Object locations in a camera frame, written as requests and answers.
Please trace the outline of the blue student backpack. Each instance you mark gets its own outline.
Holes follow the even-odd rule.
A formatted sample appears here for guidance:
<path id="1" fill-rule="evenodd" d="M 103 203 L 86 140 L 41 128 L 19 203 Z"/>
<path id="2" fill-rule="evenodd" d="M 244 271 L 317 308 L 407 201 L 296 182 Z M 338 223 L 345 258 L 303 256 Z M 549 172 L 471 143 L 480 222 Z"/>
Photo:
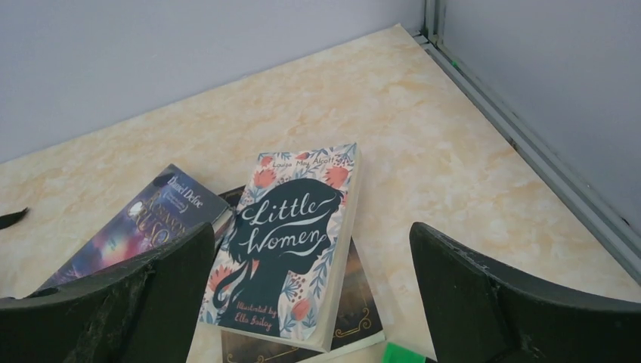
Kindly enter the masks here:
<path id="1" fill-rule="evenodd" d="M 25 218 L 25 216 L 28 214 L 29 208 L 22 209 L 19 212 L 15 213 L 8 213 L 5 215 L 0 216 L 0 229 L 6 229 L 11 227 L 12 225 L 17 224 L 21 220 Z"/>

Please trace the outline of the Robinson Crusoe book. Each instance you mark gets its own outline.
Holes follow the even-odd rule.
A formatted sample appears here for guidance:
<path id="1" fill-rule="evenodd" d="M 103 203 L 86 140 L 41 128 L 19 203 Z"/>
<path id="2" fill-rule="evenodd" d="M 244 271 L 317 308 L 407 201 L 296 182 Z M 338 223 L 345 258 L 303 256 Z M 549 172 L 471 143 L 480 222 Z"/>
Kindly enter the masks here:
<path id="1" fill-rule="evenodd" d="M 209 222 L 220 238 L 232 218 L 227 201 L 169 164 L 40 288 L 91 275 L 163 245 L 200 223 Z"/>

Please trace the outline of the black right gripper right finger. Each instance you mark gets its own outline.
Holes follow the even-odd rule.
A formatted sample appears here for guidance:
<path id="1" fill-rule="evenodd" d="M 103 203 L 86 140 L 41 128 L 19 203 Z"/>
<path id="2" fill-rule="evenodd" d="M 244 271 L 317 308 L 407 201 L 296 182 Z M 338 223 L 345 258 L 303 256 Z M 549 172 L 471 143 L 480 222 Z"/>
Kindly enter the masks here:
<path id="1" fill-rule="evenodd" d="M 640 305 L 564 287 L 423 222 L 409 233 L 439 362 L 638 362 Z"/>

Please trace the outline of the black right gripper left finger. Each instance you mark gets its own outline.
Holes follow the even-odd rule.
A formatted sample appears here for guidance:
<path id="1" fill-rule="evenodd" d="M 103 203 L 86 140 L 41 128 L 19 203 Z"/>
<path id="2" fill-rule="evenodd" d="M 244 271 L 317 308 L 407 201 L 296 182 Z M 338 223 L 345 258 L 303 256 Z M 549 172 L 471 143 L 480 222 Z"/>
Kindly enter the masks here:
<path id="1" fill-rule="evenodd" d="M 3 362 L 183 362 L 215 257 L 208 223 L 99 272 L 1 301 Z"/>

